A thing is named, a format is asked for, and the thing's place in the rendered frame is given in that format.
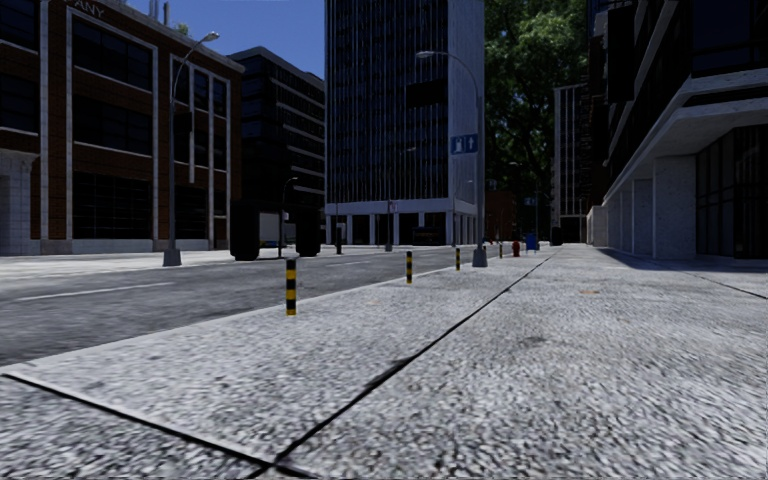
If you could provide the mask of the dark glass building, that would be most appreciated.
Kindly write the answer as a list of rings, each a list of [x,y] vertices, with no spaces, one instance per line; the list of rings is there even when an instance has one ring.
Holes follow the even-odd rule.
[[[324,239],[324,82],[263,46],[229,58],[244,67],[242,197],[261,213],[285,212],[284,233],[313,250]]]

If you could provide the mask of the grey street lamp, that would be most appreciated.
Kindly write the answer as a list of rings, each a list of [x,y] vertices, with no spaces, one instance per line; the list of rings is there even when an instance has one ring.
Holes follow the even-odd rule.
[[[168,120],[169,120],[169,132],[168,132],[168,140],[169,140],[169,157],[168,157],[168,178],[169,178],[169,185],[168,185],[168,195],[169,195],[169,205],[168,205],[168,227],[169,227],[169,238],[168,238],[168,246],[164,250],[164,257],[163,257],[163,267],[177,267],[182,264],[181,262],[181,252],[177,248],[176,245],[176,200],[175,200],[175,130],[174,130],[174,122],[175,122],[175,105],[176,105],[176,91],[177,91],[177,85],[179,78],[181,76],[181,70],[182,68],[187,64],[187,61],[191,54],[197,49],[198,46],[200,46],[203,43],[215,41],[220,37],[220,34],[215,31],[208,32],[204,37],[202,37],[200,40],[198,40],[186,53],[186,55],[183,57],[183,59],[180,62],[180,67],[178,71],[176,72],[176,75],[174,77],[172,88],[170,90],[169,94],[169,106],[168,106]]]
[[[277,240],[277,249],[278,249],[278,259],[282,259],[282,250],[284,246],[284,222],[285,222],[285,199],[286,199],[286,191],[289,187],[289,185],[298,180],[297,176],[290,177],[286,180],[282,187],[282,193],[281,193],[281,202],[280,202],[280,213],[279,213],[279,225],[278,225],[278,240]]]
[[[418,59],[426,59],[433,56],[445,56],[457,62],[470,76],[476,96],[476,114],[477,114],[477,149],[476,149],[476,172],[475,172],[475,200],[476,200],[476,240],[477,246],[473,252],[472,266],[485,268],[488,266],[487,252],[484,248],[485,235],[485,126],[484,126],[484,103],[483,95],[479,88],[479,83],[470,67],[457,55],[446,51],[422,50],[415,54]]]

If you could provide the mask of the trees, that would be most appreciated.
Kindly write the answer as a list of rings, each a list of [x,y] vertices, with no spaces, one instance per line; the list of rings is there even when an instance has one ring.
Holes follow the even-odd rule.
[[[520,198],[518,227],[550,233],[555,88],[586,68],[587,0],[485,0],[486,177]]]

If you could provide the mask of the glass tower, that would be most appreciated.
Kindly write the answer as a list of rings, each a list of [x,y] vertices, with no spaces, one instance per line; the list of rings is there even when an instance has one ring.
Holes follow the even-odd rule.
[[[476,240],[476,96],[484,94],[484,0],[325,0],[327,240]]]

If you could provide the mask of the red brick building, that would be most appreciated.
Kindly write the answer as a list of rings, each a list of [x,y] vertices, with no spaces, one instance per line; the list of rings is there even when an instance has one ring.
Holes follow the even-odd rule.
[[[168,246],[170,0],[0,0],[0,256]],[[175,105],[176,245],[230,244],[243,68],[203,43]]]

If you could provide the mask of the pale concrete building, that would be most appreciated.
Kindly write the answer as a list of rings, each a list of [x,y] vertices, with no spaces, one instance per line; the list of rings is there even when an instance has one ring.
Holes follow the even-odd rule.
[[[587,0],[587,240],[768,260],[768,0]]]

